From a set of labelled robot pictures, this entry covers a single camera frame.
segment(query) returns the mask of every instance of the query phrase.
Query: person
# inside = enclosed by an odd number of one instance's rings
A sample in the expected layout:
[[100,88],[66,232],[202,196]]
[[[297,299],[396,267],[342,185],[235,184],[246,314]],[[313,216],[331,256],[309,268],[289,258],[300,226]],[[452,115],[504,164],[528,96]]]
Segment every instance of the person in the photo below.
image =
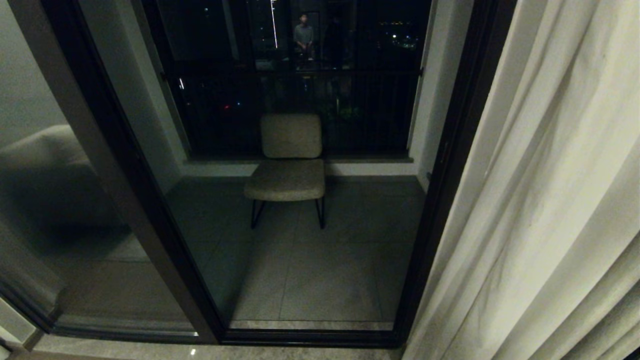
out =
[[293,39],[300,47],[300,51],[303,57],[309,60],[313,60],[313,44],[314,44],[314,29],[311,25],[307,24],[308,17],[306,13],[300,15],[300,23],[296,25],[293,31]]
[[340,24],[340,18],[338,15],[334,15],[324,36],[324,48],[329,54],[329,62],[333,70],[342,69],[344,38],[345,34],[342,25]]

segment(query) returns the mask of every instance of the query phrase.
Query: black metal chair leg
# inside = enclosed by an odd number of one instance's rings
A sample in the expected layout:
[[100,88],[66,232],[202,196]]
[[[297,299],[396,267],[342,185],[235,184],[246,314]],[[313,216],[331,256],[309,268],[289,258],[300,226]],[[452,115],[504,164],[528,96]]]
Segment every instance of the black metal chair leg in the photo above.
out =
[[264,205],[267,203],[266,201],[262,201],[260,205],[260,209],[258,210],[258,215],[255,215],[255,202],[257,200],[253,200],[253,204],[251,205],[251,228],[255,229],[256,225],[258,225],[258,219],[260,218],[260,214],[262,214],[262,209],[264,209]]
[[318,213],[318,220],[320,220],[320,229],[324,229],[324,196],[321,199],[322,202],[322,210],[320,210],[320,206],[318,205],[318,199],[316,200],[316,211]]

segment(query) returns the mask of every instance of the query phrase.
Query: door frame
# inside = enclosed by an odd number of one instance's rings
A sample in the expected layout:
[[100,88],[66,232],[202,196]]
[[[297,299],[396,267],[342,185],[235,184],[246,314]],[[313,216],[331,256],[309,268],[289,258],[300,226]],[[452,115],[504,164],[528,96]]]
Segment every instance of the door frame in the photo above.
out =
[[[127,180],[127,195],[133,197],[135,208],[144,214],[142,221],[148,222],[149,227],[145,228],[145,233],[149,234],[149,238],[141,239],[141,243],[198,331],[199,342],[362,348],[396,348],[406,342],[493,82],[517,0],[476,0],[474,3],[436,165],[392,331],[225,328],[129,127],[77,0],[9,2],[23,32],[24,28],[31,28],[30,31],[35,32],[33,38],[27,37],[27,40],[39,64],[41,61],[49,61],[47,56],[51,54],[38,53],[34,46],[38,47],[51,39],[39,38],[41,34],[38,34],[38,27],[42,25],[29,22],[36,23],[33,22],[34,8],[42,6],[44,9],[42,20],[46,22],[48,18],[53,30],[53,33],[47,35],[57,38],[53,42],[57,41],[60,45],[58,51],[61,49],[66,58],[68,67],[65,70],[71,71],[72,75],[69,75],[79,87],[76,90],[81,92],[85,105],[88,105],[95,118],[95,122],[89,126],[92,130],[85,131],[84,136],[79,137],[98,136],[104,139],[111,150],[111,160],[116,162],[111,170],[121,170],[123,179]],[[52,81],[61,80],[59,75],[45,73],[45,77],[54,94],[63,91],[64,84],[52,85]],[[79,124],[82,121],[76,119],[76,122]],[[53,327],[51,332],[85,338],[175,342],[162,337],[139,339],[122,333],[60,330],[63,329]]]

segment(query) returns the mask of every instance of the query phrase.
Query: white curtain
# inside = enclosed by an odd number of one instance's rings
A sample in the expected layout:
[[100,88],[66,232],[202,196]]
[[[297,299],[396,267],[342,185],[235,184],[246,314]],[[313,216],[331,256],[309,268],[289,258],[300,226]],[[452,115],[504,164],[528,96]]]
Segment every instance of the white curtain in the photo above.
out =
[[639,30],[635,0],[518,2],[405,359],[638,346]]

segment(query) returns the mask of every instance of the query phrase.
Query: light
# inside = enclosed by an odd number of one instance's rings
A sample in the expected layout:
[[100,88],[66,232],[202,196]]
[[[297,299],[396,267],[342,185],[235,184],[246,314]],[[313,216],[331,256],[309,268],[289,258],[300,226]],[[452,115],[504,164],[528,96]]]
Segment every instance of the light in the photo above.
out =
[[273,2],[275,0],[269,0],[271,1],[271,22],[273,23],[273,41],[276,44],[276,49],[278,49],[278,35],[276,35],[276,18],[275,16],[273,16]]

